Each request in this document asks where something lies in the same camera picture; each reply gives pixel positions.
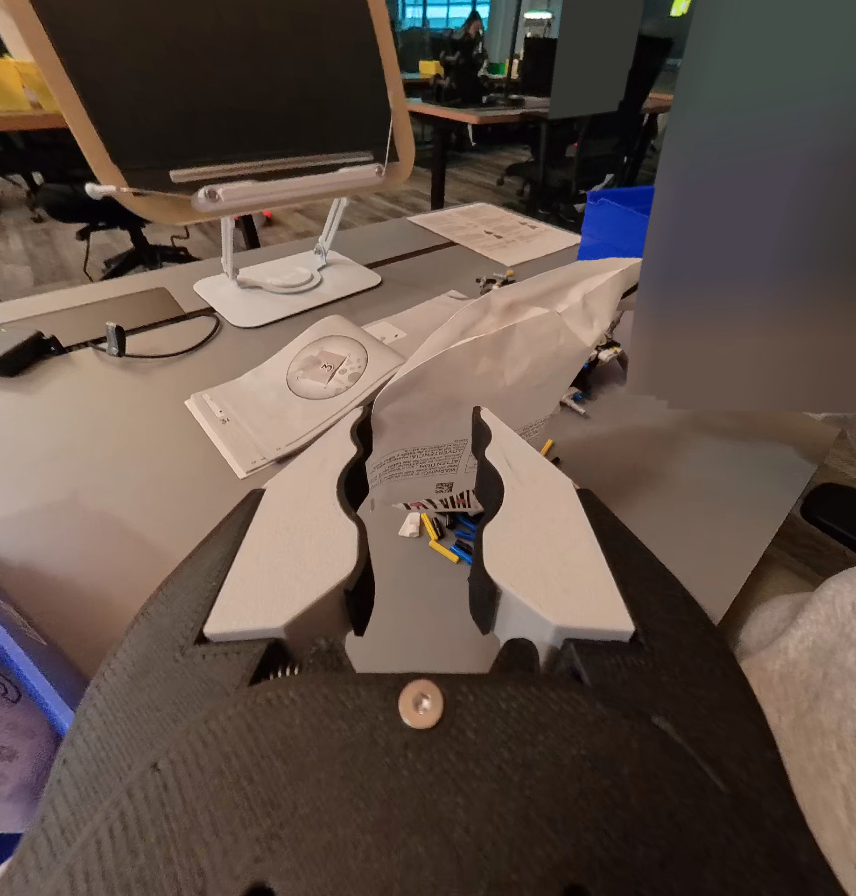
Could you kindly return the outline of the printed white paper bag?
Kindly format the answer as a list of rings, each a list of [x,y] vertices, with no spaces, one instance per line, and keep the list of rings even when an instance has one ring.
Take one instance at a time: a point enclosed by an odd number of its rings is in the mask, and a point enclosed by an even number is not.
[[[561,397],[638,285],[640,266],[639,258],[570,263],[456,311],[374,400],[370,498],[444,509],[473,489],[476,407],[540,449]]]

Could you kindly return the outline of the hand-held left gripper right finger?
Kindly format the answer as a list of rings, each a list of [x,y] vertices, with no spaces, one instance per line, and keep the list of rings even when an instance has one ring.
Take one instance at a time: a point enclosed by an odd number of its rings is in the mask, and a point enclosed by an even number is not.
[[[489,409],[472,412],[473,542],[468,606],[483,635],[551,655],[568,640],[625,644],[631,618],[579,488]]]

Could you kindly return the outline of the heap of mixed lego pieces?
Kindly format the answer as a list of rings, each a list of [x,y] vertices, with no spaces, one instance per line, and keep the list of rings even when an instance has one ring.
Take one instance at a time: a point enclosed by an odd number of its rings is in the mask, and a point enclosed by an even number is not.
[[[421,526],[428,544],[451,563],[482,566],[499,583],[513,583],[517,563],[526,576],[553,574],[556,563],[568,566],[569,523],[586,523],[567,476],[561,470],[556,443],[539,451],[515,446],[515,436],[503,444],[468,452],[464,471],[475,474],[474,485],[451,507],[432,511],[429,501],[406,504],[422,508]]]

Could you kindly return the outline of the dark office desk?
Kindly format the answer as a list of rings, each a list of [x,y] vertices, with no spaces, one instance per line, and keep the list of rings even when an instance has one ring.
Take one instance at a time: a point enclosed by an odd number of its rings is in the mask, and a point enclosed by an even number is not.
[[[674,102],[672,93],[652,91],[642,105],[642,122],[637,139],[631,144],[624,160],[618,185],[635,185],[651,141],[658,132],[658,118],[669,113]],[[456,107],[427,102],[419,98],[407,99],[411,116],[428,120],[433,129],[430,209],[440,210],[445,205],[446,174],[449,155],[449,136],[455,125],[502,126],[531,123],[540,128],[538,183],[546,182],[549,158],[549,139],[552,123],[548,109],[550,101],[539,99],[525,106]]]

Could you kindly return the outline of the black wood-edged board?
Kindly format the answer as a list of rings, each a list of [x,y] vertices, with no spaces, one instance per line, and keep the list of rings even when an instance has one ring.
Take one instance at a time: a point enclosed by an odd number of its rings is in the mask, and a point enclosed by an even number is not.
[[[384,2],[3,2],[99,208],[164,225],[404,184],[414,137]]]

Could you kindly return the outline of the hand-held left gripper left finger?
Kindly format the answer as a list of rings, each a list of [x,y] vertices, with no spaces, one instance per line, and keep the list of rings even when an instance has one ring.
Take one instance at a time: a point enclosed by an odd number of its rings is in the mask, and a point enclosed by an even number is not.
[[[358,510],[371,437],[369,410],[356,408],[266,483],[203,625],[207,640],[365,633],[372,564]]]

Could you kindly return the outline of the printed paper sheet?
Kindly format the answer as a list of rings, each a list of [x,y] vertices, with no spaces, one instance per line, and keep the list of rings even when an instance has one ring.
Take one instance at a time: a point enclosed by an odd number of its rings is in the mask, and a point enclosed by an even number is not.
[[[506,268],[577,251],[581,241],[577,233],[489,203],[429,211],[408,220]]]

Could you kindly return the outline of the partly built lego model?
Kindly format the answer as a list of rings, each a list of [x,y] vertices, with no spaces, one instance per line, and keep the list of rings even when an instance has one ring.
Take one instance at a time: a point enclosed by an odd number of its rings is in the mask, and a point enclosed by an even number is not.
[[[613,361],[617,362],[624,371],[627,370],[628,359],[626,358],[624,347],[616,338],[616,330],[624,314],[624,309],[618,310],[600,342],[592,349],[589,359],[572,380],[568,391],[564,396],[560,397],[560,409],[569,410],[580,418],[589,420],[588,406],[593,399],[594,378],[597,371]]]

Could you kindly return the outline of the white folding stand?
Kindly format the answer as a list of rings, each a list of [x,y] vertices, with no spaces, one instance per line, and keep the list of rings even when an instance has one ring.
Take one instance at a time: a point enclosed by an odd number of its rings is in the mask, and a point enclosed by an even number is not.
[[[177,168],[176,184],[199,183],[190,198],[205,218],[218,217],[221,273],[203,278],[194,290],[232,326],[254,329],[325,306],[380,284],[380,276],[332,250],[349,196],[384,185],[389,163],[370,161],[368,153],[305,156],[278,162],[280,169],[327,168],[321,173],[253,179],[267,172],[266,161]],[[294,204],[310,196],[333,199],[322,233],[309,252],[240,267],[234,257],[234,218],[250,210]]]

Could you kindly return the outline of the black power adapter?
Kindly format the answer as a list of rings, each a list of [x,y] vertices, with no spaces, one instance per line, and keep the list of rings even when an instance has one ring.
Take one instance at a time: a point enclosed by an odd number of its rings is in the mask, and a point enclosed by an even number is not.
[[[0,377],[13,377],[54,352],[51,338],[34,327],[0,324]]]

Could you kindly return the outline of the long wooden table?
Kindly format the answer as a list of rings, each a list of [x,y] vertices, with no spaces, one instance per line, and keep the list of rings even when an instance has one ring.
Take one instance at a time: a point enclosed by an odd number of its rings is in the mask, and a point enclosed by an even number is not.
[[[62,129],[68,129],[68,125],[59,113],[42,109],[0,111],[0,133]]]

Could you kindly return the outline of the lego instruction booklet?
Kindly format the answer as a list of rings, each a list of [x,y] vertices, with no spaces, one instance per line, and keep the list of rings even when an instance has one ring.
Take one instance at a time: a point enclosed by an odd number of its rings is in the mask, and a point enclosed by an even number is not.
[[[194,393],[185,406],[235,475],[252,476],[368,404],[469,302],[451,289],[365,326],[341,315],[322,317],[250,372]]]

